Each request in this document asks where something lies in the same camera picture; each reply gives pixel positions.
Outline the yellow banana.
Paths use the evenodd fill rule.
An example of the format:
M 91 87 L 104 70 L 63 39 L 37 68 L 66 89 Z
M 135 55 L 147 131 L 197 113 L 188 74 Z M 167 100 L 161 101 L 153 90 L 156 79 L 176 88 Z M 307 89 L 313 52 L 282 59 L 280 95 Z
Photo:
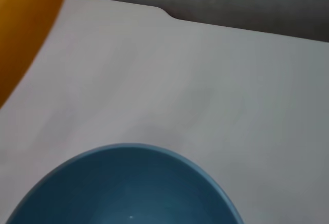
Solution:
M 64 0 L 0 0 L 0 108 L 44 44 Z

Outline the blue bowl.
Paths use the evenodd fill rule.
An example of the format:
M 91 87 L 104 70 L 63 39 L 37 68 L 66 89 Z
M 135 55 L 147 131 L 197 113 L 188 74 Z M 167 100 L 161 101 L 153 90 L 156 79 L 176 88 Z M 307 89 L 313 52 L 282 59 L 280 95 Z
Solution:
M 165 148 L 123 143 L 79 154 L 44 176 L 6 224 L 244 224 L 222 188 Z

